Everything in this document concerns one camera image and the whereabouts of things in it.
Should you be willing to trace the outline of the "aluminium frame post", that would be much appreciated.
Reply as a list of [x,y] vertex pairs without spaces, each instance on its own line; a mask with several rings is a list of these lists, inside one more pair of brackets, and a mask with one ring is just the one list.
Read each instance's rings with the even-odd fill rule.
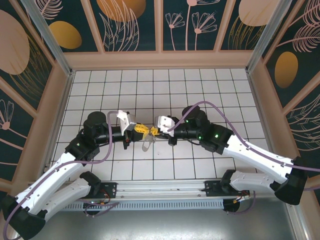
[[275,10],[272,12],[260,38],[255,45],[252,55],[245,67],[246,73],[250,75],[257,66],[262,54],[266,50],[268,44],[272,41],[273,36],[279,29],[285,15],[290,12],[290,7],[294,0],[279,0]]
[[61,66],[62,70],[67,76],[70,76],[72,73],[72,69],[69,66],[67,59],[65,58],[62,49],[58,45],[57,41],[55,40],[47,22],[42,17],[41,13],[36,6],[34,0],[21,0],[26,11],[28,11],[31,19],[33,20],[35,26],[42,34],[44,41],[47,43],[49,49],[53,53],[55,59]]

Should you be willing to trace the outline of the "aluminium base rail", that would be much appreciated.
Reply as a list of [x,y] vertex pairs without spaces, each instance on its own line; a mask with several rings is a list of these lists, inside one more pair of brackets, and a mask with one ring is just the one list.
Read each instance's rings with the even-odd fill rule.
[[[279,184],[263,173],[243,173],[231,172],[222,179],[194,179],[194,180],[147,180],[147,181],[119,181],[117,182],[117,193],[115,199],[125,200],[168,200],[168,199],[187,199],[187,198],[235,198],[206,196],[202,191],[205,188],[205,181],[220,181],[222,184],[230,184],[238,191],[249,191],[250,196],[255,192],[260,198],[275,197],[275,187]],[[85,196],[86,199],[98,198],[101,183],[99,179],[81,180],[55,184],[52,192],[64,190],[66,196],[74,192],[79,184],[91,186],[90,192]]]

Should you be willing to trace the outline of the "aluminium table side rail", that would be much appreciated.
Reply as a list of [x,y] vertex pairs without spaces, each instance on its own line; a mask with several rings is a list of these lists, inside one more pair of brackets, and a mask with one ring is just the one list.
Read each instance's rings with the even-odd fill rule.
[[269,151],[283,155],[280,136],[282,117],[276,92],[269,79],[264,78],[262,75],[249,74],[248,80],[254,102],[256,103],[258,116],[261,120],[267,147]]
[[60,133],[60,127],[63,121],[65,108],[68,102],[69,94],[72,88],[72,83],[75,77],[75,71],[71,70],[71,73],[66,78],[66,83],[62,91],[62,95],[57,106],[56,115],[48,136],[47,145],[37,171],[37,177],[41,177],[47,166],[50,166],[55,154],[55,145],[57,143],[58,135]]

